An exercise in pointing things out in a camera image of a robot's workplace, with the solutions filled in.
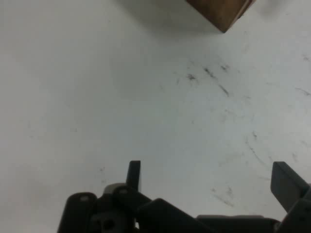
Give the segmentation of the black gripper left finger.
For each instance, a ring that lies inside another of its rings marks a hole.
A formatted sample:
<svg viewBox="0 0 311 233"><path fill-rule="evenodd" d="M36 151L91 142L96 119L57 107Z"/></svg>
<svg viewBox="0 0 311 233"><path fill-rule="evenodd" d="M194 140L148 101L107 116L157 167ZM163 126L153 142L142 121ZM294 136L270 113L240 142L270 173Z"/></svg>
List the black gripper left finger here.
<svg viewBox="0 0 311 233"><path fill-rule="evenodd" d="M59 233L151 233L134 215L115 202L113 190L123 183L106 186L101 197L90 192L68 197L59 223Z"/></svg>

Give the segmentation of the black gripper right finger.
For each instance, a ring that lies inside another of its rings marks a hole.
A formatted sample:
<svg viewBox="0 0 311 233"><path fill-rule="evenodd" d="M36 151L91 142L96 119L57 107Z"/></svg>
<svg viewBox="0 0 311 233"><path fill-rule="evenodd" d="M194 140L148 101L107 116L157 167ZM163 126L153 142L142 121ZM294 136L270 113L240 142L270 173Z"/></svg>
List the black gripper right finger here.
<svg viewBox="0 0 311 233"><path fill-rule="evenodd" d="M271 192L286 211L276 228L277 233L309 233L311 231L311 185L286 162L274 162Z"/></svg>

